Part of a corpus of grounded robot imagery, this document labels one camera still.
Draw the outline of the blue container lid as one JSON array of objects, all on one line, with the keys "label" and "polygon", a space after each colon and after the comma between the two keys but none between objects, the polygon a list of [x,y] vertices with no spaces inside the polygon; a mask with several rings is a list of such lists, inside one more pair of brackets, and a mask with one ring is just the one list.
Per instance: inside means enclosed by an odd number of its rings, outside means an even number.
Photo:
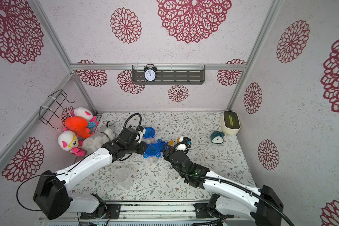
[{"label": "blue container lid", "polygon": [[143,157],[145,159],[150,158],[150,157],[156,157],[156,158],[160,158],[161,157],[161,152],[159,150],[159,147],[157,144],[149,144],[148,148],[146,149],[146,151],[144,152]]}]

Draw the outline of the clear plastic container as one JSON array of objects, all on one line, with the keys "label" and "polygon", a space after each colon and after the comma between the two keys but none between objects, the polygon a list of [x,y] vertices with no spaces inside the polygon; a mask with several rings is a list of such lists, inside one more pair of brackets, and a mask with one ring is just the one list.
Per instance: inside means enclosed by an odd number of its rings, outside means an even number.
[{"label": "clear plastic container", "polygon": [[130,171],[127,168],[120,168],[114,174],[115,180],[121,185],[124,189],[130,189],[133,184],[133,178],[130,175]]},{"label": "clear plastic container", "polygon": [[145,141],[147,144],[154,144],[154,143],[156,143],[155,137],[144,138],[144,141]]},{"label": "clear plastic container", "polygon": [[152,157],[148,157],[147,161],[150,165],[156,165],[159,162],[160,158],[152,156]]}]

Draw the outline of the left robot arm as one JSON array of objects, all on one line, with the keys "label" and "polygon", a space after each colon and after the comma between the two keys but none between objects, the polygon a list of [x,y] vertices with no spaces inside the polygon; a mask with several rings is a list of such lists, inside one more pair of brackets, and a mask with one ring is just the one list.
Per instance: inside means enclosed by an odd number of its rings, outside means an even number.
[{"label": "left robot arm", "polygon": [[98,195],[72,195],[70,192],[96,170],[114,163],[126,154],[143,155],[148,145],[142,140],[146,129],[122,129],[119,136],[103,144],[94,153],[65,169],[40,175],[33,200],[47,219],[56,219],[67,212],[82,212],[94,218],[103,218],[107,206]]}]

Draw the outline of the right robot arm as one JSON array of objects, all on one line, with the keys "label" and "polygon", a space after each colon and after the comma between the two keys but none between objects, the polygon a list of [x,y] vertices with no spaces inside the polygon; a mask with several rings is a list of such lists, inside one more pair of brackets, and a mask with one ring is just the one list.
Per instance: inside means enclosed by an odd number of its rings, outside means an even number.
[{"label": "right robot arm", "polygon": [[269,186],[249,187],[226,179],[214,171],[193,163],[184,151],[166,150],[164,159],[192,187],[213,193],[207,211],[216,218],[238,216],[257,226],[279,226],[284,220],[294,223],[284,214],[283,203]]}]

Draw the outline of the white small plush dog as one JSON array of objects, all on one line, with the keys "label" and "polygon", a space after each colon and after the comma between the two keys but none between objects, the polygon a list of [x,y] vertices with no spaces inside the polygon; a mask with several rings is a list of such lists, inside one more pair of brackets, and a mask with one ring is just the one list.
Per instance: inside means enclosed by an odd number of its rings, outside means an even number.
[{"label": "white small plush dog", "polygon": [[116,137],[113,128],[112,123],[108,121],[100,127],[96,133],[82,142],[82,150],[87,153],[94,153],[100,149],[103,144],[113,140]]}]

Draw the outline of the teal alarm clock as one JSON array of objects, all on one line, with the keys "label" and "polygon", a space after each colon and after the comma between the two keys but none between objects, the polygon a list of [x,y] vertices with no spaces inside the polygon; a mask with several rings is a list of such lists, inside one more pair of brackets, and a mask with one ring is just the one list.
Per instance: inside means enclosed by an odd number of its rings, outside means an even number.
[{"label": "teal alarm clock", "polygon": [[211,142],[214,144],[223,144],[225,134],[220,131],[214,131],[211,134]]}]

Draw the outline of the red plush toy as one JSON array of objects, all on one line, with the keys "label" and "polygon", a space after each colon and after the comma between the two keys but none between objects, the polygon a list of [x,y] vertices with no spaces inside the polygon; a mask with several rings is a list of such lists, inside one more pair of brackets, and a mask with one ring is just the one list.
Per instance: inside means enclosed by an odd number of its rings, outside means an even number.
[{"label": "red plush toy", "polygon": [[88,128],[88,122],[79,116],[69,117],[65,120],[65,126],[83,139],[87,139],[93,135]]}]

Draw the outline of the upper white pink plush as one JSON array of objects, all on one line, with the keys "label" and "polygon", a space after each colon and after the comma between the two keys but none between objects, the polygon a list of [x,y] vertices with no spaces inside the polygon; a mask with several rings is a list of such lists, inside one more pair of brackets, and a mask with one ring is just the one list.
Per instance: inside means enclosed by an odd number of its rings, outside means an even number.
[{"label": "upper white pink plush", "polygon": [[90,110],[84,107],[75,108],[71,111],[70,115],[84,118],[87,122],[94,122],[97,119]]}]

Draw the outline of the white pink plush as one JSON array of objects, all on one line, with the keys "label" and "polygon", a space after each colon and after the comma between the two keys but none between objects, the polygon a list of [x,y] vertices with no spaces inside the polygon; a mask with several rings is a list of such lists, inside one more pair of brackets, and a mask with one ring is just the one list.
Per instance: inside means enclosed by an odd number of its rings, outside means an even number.
[{"label": "white pink plush", "polygon": [[71,111],[70,115],[84,118],[87,122],[94,122],[97,119],[90,110],[84,107],[75,108]]},{"label": "white pink plush", "polygon": [[57,139],[59,146],[64,150],[76,156],[84,156],[85,152],[81,149],[82,141],[72,131],[62,132]]}]

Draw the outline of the lower white pink plush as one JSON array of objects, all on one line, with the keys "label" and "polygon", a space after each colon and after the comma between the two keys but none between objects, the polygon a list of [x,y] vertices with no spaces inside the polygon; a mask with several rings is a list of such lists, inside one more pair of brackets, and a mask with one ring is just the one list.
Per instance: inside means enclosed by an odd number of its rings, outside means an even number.
[{"label": "lower white pink plush", "polygon": [[59,146],[64,150],[76,156],[84,156],[85,152],[81,149],[82,141],[72,131],[62,132],[57,139]]}]

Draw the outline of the cream box with green window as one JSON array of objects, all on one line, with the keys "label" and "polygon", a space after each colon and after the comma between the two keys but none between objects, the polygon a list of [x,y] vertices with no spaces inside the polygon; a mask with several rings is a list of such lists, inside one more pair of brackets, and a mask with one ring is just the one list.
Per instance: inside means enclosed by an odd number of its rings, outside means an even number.
[{"label": "cream box with green window", "polygon": [[224,111],[221,115],[220,122],[221,129],[225,134],[236,135],[241,128],[238,114],[235,111]]}]

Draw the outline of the black alarm clock on shelf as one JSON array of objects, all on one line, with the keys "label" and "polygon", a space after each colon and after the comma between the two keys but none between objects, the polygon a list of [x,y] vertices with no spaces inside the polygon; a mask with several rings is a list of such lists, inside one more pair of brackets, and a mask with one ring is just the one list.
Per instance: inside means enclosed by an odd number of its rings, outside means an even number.
[{"label": "black alarm clock on shelf", "polygon": [[157,78],[157,67],[154,64],[147,64],[144,67],[144,78],[147,82],[154,82]]}]

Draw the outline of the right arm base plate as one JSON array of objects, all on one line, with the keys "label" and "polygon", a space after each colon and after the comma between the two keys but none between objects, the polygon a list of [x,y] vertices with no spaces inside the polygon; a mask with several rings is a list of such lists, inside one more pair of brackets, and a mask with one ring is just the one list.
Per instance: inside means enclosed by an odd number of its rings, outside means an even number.
[{"label": "right arm base plate", "polygon": [[195,207],[195,214],[197,219],[216,218],[216,216],[209,209],[208,203],[197,202],[193,206]]}]

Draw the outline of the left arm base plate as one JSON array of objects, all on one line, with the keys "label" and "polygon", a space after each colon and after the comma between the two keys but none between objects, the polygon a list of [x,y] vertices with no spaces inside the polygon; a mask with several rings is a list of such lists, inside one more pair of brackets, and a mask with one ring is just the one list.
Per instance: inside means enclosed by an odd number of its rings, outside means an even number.
[{"label": "left arm base plate", "polygon": [[93,213],[81,213],[81,220],[92,219],[118,219],[121,211],[121,204],[107,203],[106,207],[100,205]]}]

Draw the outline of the grey wall shelf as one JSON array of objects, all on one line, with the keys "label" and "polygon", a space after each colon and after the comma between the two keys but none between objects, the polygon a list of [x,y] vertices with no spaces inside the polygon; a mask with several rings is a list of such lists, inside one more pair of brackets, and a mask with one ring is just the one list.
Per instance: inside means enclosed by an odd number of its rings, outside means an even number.
[{"label": "grey wall shelf", "polygon": [[194,69],[184,68],[183,70],[170,68],[165,70],[157,67],[157,78],[154,82],[147,82],[144,78],[145,66],[132,66],[132,81],[135,85],[202,85],[205,82],[204,65]]}]

